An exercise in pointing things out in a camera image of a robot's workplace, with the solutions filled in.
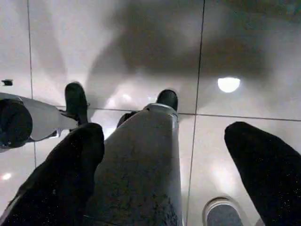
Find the white tile floor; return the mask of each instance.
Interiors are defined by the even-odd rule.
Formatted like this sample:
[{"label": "white tile floor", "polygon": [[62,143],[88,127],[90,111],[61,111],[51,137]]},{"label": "white tile floor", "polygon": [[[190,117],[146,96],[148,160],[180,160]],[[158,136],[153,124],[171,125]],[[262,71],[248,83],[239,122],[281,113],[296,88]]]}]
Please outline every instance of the white tile floor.
[{"label": "white tile floor", "polygon": [[[64,106],[65,85],[79,81],[108,136],[125,110],[177,90],[184,221],[203,225],[204,205],[228,196],[253,226],[223,131],[246,121],[301,150],[301,16],[298,5],[242,2],[0,0],[0,78],[14,80],[0,92]],[[228,76],[235,92],[218,87]],[[0,213],[58,142],[0,153]]]}]

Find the black shoe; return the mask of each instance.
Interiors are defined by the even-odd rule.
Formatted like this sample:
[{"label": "black shoe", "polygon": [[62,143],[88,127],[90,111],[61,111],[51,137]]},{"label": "black shoe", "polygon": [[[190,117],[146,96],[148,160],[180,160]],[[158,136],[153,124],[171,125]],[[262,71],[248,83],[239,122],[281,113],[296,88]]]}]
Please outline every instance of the black shoe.
[{"label": "black shoe", "polygon": [[159,94],[156,103],[170,106],[175,111],[178,110],[178,96],[174,91],[170,89],[163,90]]},{"label": "black shoe", "polygon": [[117,124],[117,128],[124,123],[126,120],[128,120],[129,118],[131,118],[134,114],[136,114],[137,112],[131,112],[131,113],[125,113],[119,120],[118,124]]},{"label": "black shoe", "polygon": [[69,83],[65,88],[66,114],[78,121],[79,125],[88,123],[87,99],[84,89],[79,83]]}]

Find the leg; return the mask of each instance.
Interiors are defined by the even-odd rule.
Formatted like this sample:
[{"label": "leg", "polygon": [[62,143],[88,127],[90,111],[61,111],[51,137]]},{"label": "leg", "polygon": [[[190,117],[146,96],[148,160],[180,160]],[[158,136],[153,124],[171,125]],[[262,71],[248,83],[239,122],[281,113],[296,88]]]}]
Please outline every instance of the leg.
[{"label": "leg", "polygon": [[301,156],[280,138],[244,122],[229,125],[225,142],[266,225],[301,225]]},{"label": "leg", "polygon": [[72,131],[19,188],[1,226],[80,226],[104,154],[103,131],[87,123]]},{"label": "leg", "polygon": [[182,225],[178,117],[166,103],[146,106],[105,141],[89,216],[112,225]]}]

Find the shoe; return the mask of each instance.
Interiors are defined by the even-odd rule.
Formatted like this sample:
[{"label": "shoe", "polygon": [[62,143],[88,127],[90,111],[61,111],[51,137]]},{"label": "shoe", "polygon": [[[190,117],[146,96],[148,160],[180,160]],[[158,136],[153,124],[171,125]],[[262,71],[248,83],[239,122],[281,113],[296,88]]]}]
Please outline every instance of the shoe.
[{"label": "shoe", "polygon": [[87,99],[85,91],[77,82],[69,83],[65,88],[66,114],[78,121],[79,125],[88,123]]},{"label": "shoe", "polygon": [[170,89],[163,90],[158,95],[156,103],[170,106],[175,111],[178,110],[178,96],[174,91]]},{"label": "shoe", "polygon": [[204,226],[243,226],[237,207],[226,198],[211,200],[203,210]]},{"label": "shoe", "polygon": [[131,118],[134,114],[136,114],[137,112],[131,112],[131,113],[125,113],[119,120],[118,124],[117,124],[117,128],[124,123],[126,120],[128,120],[129,118]]}]

